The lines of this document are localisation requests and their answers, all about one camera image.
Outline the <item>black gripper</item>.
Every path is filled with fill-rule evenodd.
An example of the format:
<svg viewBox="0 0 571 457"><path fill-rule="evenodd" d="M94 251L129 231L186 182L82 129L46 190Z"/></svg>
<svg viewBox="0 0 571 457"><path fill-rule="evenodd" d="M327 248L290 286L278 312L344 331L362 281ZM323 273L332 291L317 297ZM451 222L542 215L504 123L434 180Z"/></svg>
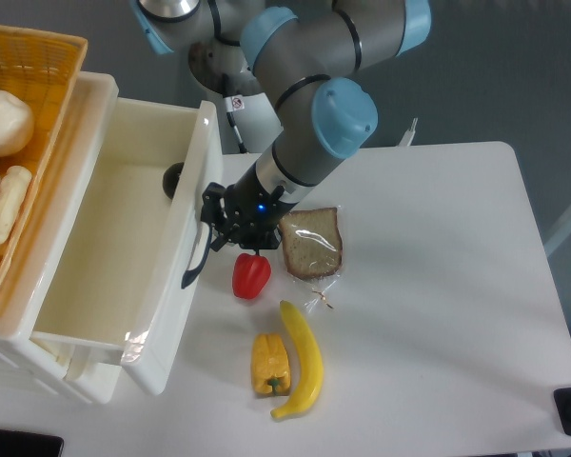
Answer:
<svg viewBox="0 0 571 457"><path fill-rule="evenodd" d="M263 256L280 247L278 225L290 204L281 200L285 186L266 191L257 178L241 178L227 189L210 182L202 194L201 221L209 226L209 247L218 252L227 242Z"/></svg>

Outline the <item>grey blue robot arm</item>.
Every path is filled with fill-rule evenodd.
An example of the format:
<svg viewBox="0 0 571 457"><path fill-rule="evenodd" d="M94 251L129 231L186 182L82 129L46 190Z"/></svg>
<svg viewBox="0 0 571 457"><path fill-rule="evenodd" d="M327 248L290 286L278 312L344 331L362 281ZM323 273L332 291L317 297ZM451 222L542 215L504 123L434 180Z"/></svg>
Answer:
<svg viewBox="0 0 571 457"><path fill-rule="evenodd" d="M212 39L234 46L282 130L239 181L203 195L208 246L275 249L277 226L307 194L358 151L378 125L371 97L351 75L418 47L432 22L425 1L335 1L302 22L262 1L136 1L160 53Z"/></svg>

